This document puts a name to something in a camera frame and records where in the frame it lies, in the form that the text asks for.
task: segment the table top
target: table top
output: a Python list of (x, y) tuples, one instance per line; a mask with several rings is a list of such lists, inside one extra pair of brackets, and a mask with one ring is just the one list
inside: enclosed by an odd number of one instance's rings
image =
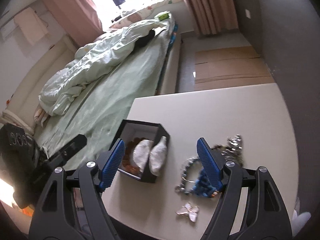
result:
[[(117, 172), (102, 194), (110, 216), (158, 239), (200, 239), (219, 198), (177, 194), (181, 165), (197, 156), (196, 142), (226, 144), (240, 134), (244, 167), (268, 168), (292, 217), (298, 189), (298, 155), (291, 119), (275, 83), (135, 99), (128, 119), (161, 123), (170, 134), (167, 161), (155, 184)], [(243, 189), (231, 230), (239, 230), (245, 208)], [(196, 223), (176, 215), (186, 202), (200, 208)]]

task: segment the blue textured rubber pad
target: blue textured rubber pad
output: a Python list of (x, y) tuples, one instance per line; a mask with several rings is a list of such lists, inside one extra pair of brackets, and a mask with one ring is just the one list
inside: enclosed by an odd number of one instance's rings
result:
[(121, 140), (119, 141), (115, 150), (111, 153), (106, 165), (104, 165), (101, 171), (101, 182), (99, 184), (101, 191), (105, 191), (107, 187), (111, 186), (111, 183), (124, 156), (124, 152), (125, 143), (123, 140)]
[(197, 141), (197, 152), (210, 184), (218, 191), (222, 190), (223, 185), (220, 179), (220, 170), (201, 139)]

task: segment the metal pivot bolt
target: metal pivot bolt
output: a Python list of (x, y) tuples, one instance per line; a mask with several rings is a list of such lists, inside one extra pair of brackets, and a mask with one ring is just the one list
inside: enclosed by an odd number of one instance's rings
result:
[(57, 167), (54, 169), (54, 172), (55, 173), (60, 173), (62, 171), (62, 168), (61, 167)]
[(261, 172), (263, 172), (263, 173), (265, 173), (265, 172), (268, 171), (268, 169), (267, 169), (266, 167), (263, 167), (263, 166), (260, 166), (260, 167), (259, 167), (259, 170), (260, 170)]
[(235, 163), (232, 162), (232, 161), (227, 161), (227, 162), (226, 162), (226, 165), (227, 165), (228, 167), (232, 168), (232, 167), (235, 166)]
[(92, 167), (94, 167), (95, 165), (96, 165), (96, 163), (95, 163), (95, 162), (92, 162), (92, 161), (87, 163), (87, 167), (88, 167), (88, 168), (92, 168)]

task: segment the butterfly hair clip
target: butterfly hair clip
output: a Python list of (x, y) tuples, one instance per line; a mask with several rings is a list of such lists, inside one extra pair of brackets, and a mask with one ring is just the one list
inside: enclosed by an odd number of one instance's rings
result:
[(178, 215), (183, 215), (185, 217), (189, 217), (192, 222), (196, 222), (198, 212), (199, 212), (199, 208), (197, 206), (191, 206), (190, 203), (186, 203), (176, 213)]

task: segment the gray wall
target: gray wall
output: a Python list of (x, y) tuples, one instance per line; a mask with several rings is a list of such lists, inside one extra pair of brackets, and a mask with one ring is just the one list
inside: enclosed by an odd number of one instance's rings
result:
[[(288, 106), (299, 155), (300, 211), (313, 212), (320, 201), (320, 18), (310, 0), (234, 2), (240, 31), (258, 51), (262, 47)], [(261, 19), (244, 18), (243, 8), (250, 6)]]

